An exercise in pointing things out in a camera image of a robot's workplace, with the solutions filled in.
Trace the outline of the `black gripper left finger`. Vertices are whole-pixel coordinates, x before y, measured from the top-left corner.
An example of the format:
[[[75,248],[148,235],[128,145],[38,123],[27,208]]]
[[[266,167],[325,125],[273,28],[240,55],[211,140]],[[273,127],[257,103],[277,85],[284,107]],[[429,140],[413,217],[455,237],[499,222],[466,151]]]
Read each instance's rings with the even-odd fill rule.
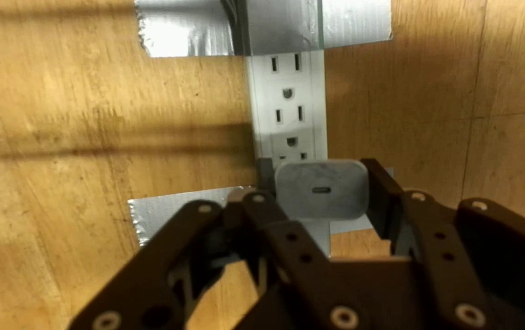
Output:
[[[185,330],[242,266],[257,303],[235,330],[359,330],[361,305],[302,224],[264,193],[185,204],[71,319],[68,330]]]

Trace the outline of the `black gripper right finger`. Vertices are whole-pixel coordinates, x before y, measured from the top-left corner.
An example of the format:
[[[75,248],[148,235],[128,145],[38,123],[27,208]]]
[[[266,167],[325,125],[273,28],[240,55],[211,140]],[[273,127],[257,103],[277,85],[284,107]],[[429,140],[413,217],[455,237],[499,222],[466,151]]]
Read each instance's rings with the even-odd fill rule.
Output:
[[[403,189],[374,158],[369,220],[420,272],[427,318],[444,330],[525,330],[525,217],[488,198],[453,208]]]

